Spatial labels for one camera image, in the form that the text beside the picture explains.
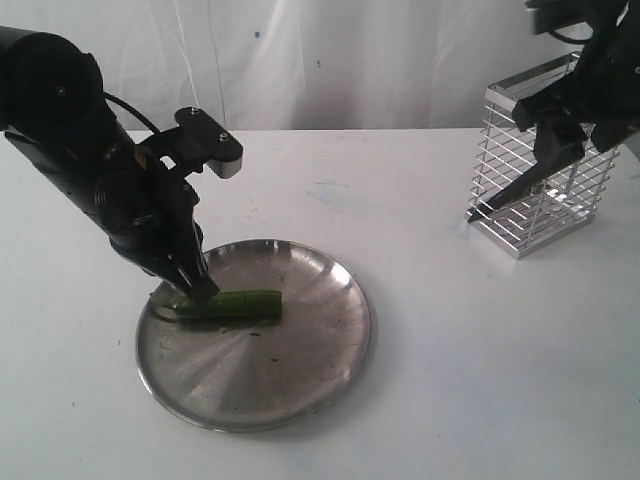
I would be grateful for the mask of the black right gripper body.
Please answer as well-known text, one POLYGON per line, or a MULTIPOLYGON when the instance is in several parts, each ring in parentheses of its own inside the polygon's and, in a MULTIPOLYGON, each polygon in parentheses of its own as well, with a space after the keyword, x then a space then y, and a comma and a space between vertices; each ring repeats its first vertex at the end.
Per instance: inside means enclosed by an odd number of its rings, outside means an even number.
POLYGON ((609 42, 590 42, 574 69, 516 103, 524 131, 544 121, 594 126, 591 141, 605 152, 639 134, 639 31, 618 29, 609 42))

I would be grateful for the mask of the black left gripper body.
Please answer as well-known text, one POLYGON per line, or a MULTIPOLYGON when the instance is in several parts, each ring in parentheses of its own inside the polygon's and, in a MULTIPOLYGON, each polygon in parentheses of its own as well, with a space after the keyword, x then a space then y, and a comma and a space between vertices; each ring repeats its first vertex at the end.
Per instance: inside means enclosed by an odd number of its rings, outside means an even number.
POLYGON ((172 260, 176 237, 192 224, 199 201, 188 182, 172 174, 119 172, 100 179, 94 201, 116 252, 147 273, 152 259, 172 260))

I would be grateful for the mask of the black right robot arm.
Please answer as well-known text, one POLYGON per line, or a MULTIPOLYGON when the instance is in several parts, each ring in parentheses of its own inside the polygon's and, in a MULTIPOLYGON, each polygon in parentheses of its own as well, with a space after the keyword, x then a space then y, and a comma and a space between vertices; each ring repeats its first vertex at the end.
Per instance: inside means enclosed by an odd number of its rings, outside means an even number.
POLYGON ((536 129, 536 163, 524 176, 544 179, 639 133, 639 3, 527 1, 533 32, 582 46, 573 70, 517 101, 520 131, 536 129))

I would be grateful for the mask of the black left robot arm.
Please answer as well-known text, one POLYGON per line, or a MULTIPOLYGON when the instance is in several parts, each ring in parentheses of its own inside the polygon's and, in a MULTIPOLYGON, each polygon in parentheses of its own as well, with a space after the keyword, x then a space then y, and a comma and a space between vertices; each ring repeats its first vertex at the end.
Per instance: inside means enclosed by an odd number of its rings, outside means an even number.
POLYGON ((197 194, 123 129, 91 54, 59 35, 3 27, 1 130, 118 255, 196 304, 218 293, 193 219, 197 194))

